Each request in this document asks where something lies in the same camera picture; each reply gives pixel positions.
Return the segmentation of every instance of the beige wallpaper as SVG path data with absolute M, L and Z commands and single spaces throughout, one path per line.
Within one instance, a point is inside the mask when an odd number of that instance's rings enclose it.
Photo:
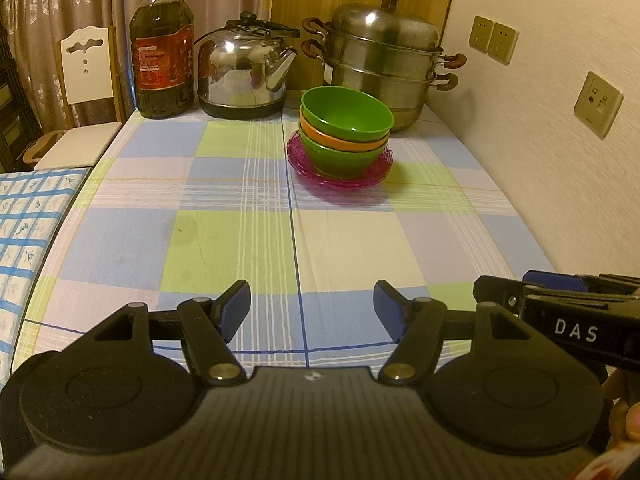
M 509 66 L 469 47 L 476 14 L 520 31 Z M 428 104 L 556 268 L 640 276 L 640 0 L 453 0 L 443 47 L 468 63 Z M 624 94 L 604 140 L 574 116 L 589 70 Z

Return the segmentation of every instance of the pot lid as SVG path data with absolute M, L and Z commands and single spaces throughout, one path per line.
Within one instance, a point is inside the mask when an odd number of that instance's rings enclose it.
M 244 10 L 240 13 L 239 20 L 229 20 L 219 30 L 231 30 L 240 34 L 246 34 L 252 38 L 299 38 L 300 29 L 290 28 L 281 23 L 264 22 L 257 16 Z
M 327 27 L 367 40 L 416 50 L 438 48 L 438 29 L 419 16 L 396 12 L 398 0 L 382 0 L 379 7 L 345 4 L 334 10 Z

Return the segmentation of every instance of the electrical outlet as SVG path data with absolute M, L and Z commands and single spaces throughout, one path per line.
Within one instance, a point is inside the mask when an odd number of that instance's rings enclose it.
M 494 30 L 494 22 L 483 18 L 482 16 L 476 16 L 474 19 L 474 26 L 471 27 L 469 45 L 486 52 L 487 47 L 489 47 L 492 30 Z
M 489 41 L 489 49 L 487 52 L 490 56 L 494 56 L 505 63 L 511 62 L 513 49 L 516 48 L 516 40 L 518 39 L 518 31 L 507 27 L 501 23 L 494 25 L 494 31 Z
M 609 133 L 616 118 L 623 95 L 593 72 L 587 74 L 582 91 L 575 103 L 574 113 L 601 139 Z

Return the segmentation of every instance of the human hand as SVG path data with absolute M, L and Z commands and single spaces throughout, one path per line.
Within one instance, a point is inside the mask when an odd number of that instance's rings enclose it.
M 630 383 L 639 382 L 639 374 L 618 369 L 602 385 L 602 393 L 607 399 L 619 399 L 609 415 L 611 439 L 607 449 L 625 440 L 640 442 L 640 402 L 629 406 Z

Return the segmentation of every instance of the plastic oil bottle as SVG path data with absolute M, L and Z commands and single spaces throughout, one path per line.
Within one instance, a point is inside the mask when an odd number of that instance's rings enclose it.
M 129 24 L 136 105 L 149 119 L 193 103 L 193 13 L 184 0 L 143 0 Z

